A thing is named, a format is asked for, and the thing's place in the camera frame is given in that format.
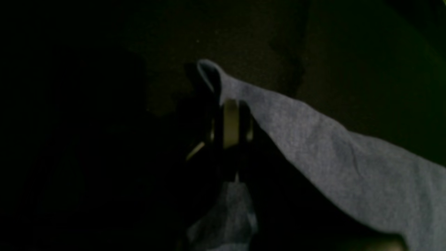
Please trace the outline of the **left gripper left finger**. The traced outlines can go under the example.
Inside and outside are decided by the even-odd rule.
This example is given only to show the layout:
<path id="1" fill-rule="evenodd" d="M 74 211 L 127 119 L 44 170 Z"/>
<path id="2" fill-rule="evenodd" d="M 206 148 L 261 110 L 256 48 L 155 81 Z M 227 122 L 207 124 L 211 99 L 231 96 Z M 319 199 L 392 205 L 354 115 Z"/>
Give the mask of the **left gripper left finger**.
<path id="1" fill-rule="evenodd" d="M 69 213 L 35 218 L 45 251 L 172 251 L 221 190 L 207 139 L 218 105 L 180 102 L 173 116 L 113 114 L 72 128 L 67 156 L 81 198 Z"/>

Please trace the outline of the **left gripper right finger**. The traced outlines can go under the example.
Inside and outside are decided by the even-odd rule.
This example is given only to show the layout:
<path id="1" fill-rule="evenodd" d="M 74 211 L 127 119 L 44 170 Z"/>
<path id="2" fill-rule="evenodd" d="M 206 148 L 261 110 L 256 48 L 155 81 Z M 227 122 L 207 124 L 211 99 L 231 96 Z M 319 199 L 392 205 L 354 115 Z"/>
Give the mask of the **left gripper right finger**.
<path id="1" fill-rule="evenodd" d="M 245 102 L 223 104 L 224 178 L 247 188 L 257 221 L 250 251 L 406 251 L 396 233 L 353 219 L 294 167 Z"/>

